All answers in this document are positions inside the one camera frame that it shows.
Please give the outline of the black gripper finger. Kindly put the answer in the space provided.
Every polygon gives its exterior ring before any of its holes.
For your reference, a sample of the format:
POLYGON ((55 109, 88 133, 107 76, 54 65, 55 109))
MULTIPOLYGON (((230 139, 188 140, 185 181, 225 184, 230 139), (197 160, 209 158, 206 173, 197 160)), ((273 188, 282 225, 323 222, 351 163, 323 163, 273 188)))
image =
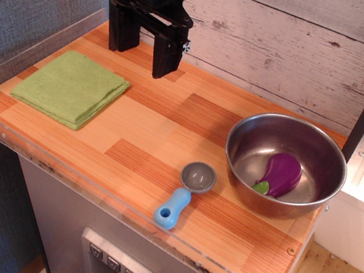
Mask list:
POLYGON ((159 79, 177 70, 183 55, 183 44, 163 34, 155 36, 154 43, 152 76, 159 79))
POLYGON ((126 51, 140 43, 140 22, 134 11, 110 0, 109 3, 109 49, 126 51))

